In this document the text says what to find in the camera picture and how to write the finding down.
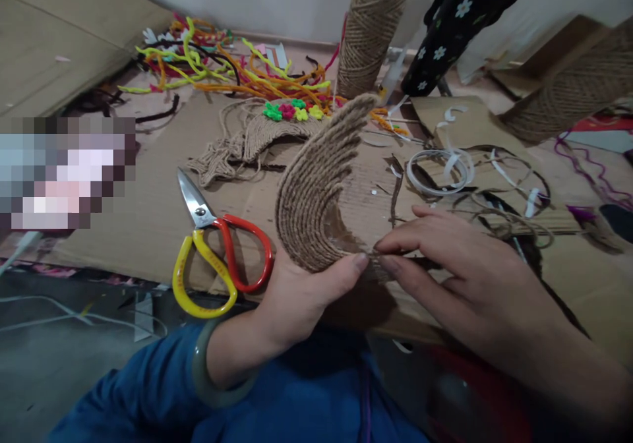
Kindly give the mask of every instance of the jute twine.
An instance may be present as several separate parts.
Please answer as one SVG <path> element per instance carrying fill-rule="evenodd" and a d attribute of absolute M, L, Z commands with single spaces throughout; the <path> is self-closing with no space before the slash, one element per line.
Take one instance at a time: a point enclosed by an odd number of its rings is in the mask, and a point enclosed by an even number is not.
<path fill-rule="evenodd" d="M 305 270 L 321 272 L 352 252 L 334 244 L 341 237 L 332 237 L 332 231 L 350 235 L 340 220 L 338 197 L 351 173 L 359 133 L 377 103 L 376 96 L 363 94 L 345 104 L 326 128 L 308 140 L 280 181 L 277 235 L 290 258 Z"/>
<path fill-rule="evenodd" d="M 351 0 L 337 91 L 354 98 L 373 89 L 407 0 Z"/>
<path fill-rule="evenodd" d="M 567 131 L 632 90 L 630 18 L 502 120 L 518 138 L 541 142 Z"/>
<path fill-rule="evenodd" d="M 253 107 L 258 107 L 258 105 L 251 105 L 253 102 L 260 103 L 258 100 L 248 99 L 239 100 L 224 107 L 220 111 L 220 125 L 224 137 L 207 144 L 203 154 L 187 162 L 187 167 L 198 172 L 201 187 L 208 187 L 216 179 L 247 181 L 253 179 L 262 166 L 260 156 L 275 140 L 283 136 L 310 138 L 326 123 L 326 120 L 319 121 L 313 117 L 308 117 L 306 121 L 275 122 L 261 112 L 255 113 Z M 226 127 L 226 116 L 237 107 L 242 109 L 246 118 L 243 120 L 241 131 L 231 136 Z M 242 174 L 243 166 L 255 161 L 257 170 L 250 175 Z"/>

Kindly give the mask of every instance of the yellow flower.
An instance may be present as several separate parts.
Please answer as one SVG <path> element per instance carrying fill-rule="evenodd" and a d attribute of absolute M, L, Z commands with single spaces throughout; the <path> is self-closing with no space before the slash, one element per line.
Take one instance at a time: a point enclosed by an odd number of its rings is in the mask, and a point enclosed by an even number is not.
<path fill-rule="evenodd" d="M 308 113 L 305 109 L 297 109 L 295 112 L 295 118 L 299 121 L 306 121 L 308 119 Z"/>
<path fill-rule="evenodd" d="M 314 105 L 310 108 L 310 115 L 317 120 L 321 120 L 323 118 L 323 110 L 321 110 L 317 105 Z"/>

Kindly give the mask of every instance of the green flower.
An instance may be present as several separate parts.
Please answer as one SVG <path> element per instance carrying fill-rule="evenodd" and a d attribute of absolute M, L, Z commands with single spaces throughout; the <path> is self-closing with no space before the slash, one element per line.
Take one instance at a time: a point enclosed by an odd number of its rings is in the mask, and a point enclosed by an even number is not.
<path fill-rule="evenodd" d="M 269 102 L 266 102 L 266 108 L 264 109 L 264 115 L 269 119 L 274 121 L 282 120 L 282 113 L 279 111 L 278 105 L 272 105 Z"/>
<path fill-rule="evenodd" d="M 303 100 L 301 100 L 301 99 L 292 99 L 291 104 L 292 104 L 293 107 L 296 107 L 296 108 L 299 108 L 299 109 L 305 108 L 305 102 Z"/>

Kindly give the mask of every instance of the curved twine craft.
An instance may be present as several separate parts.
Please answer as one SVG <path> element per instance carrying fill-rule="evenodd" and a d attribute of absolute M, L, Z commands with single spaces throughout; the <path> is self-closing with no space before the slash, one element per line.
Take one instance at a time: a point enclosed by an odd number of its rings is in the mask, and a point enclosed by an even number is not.
<path fill-rule="evenodd" d="M 337 202 L 357 155 L 360 130 L 377 103 L 375 95 L 362 94 L 345 104 L 308 140 L 280 181 L 275 205 L 278 237 L 293 262 L 312 273 L 352 252 L 333 243 L 343 243 L 348 237 L 342 236 L 351 235 L 340 219 Z M 346 242 L 361 251 L 353 241 Z"/>

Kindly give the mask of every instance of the twine-wrapped post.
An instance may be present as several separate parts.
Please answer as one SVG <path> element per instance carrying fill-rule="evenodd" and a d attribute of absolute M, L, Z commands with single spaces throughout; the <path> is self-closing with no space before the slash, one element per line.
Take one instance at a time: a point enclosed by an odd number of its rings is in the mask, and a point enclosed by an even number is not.
<path fill-rule="evenodd" d="M 567 131 L 631 91 L 633 18 L 501 119 L 514 136 L 539 143 Z"/>
<path fill-rule="evenodd" d="M 373 89 L 407 0 L 351 0 L 338 65 L 337 93 Z"/>

